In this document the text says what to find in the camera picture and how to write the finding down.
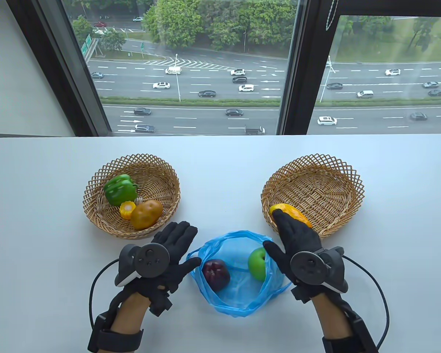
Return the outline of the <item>person's left hand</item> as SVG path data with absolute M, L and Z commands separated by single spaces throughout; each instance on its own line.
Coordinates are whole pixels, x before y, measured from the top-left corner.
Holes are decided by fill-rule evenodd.
M 153 315 L 158 317 L 171 308 L 169 294 L 175 293 L 185 276 L 200 266 L 202 260 L 199 257 L 192 257 L 180 264 L 197 232 L 198 229 L 187 221 L 171 222 L 153 238 L 153 242 L 168 250 L 169 266 L 160 276 L 134 279 L 129 284 L 135 292 L 149 299 L 149 308 Z

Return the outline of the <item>person's right hand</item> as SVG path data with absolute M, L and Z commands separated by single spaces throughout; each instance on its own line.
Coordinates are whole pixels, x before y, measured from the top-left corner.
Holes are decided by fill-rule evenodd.
M 274 210 L 272 217 L 277 225 L 285 251 L 283 252 L 275 242 L 269 240 L 263 242 L 263 247 L 269 257 L 276 262 L 279 270 L 295 286 L 292 290 L 295 299 L 303 301 L 304 304 L 320 294 L 324 294 L 330 299 L 340 299 L 339 294 L 333 294 L 332 290 L 324 286 L 312 286 L 300 281 L 293 274 L 290 266 L 290 261 L 296 253 L 315 252 L 322 248 L 319 235 L 304 222 L 292 218 L 282 210 Z

